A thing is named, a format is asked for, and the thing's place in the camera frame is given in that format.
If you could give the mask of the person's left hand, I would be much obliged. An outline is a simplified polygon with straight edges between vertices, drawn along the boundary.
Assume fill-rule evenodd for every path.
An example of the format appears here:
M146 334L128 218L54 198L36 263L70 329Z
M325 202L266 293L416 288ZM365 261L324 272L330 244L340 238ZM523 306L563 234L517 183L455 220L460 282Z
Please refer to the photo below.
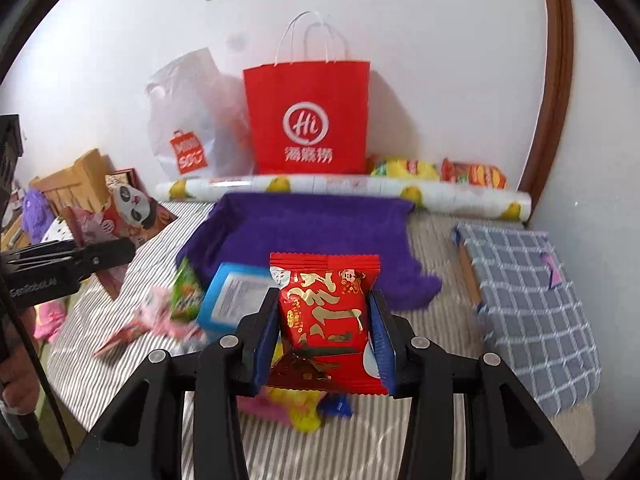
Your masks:
M27 349L11 321L6 323L6 343L10 354L0 367L2 400L11 411L27 415L37 405L40 385Z

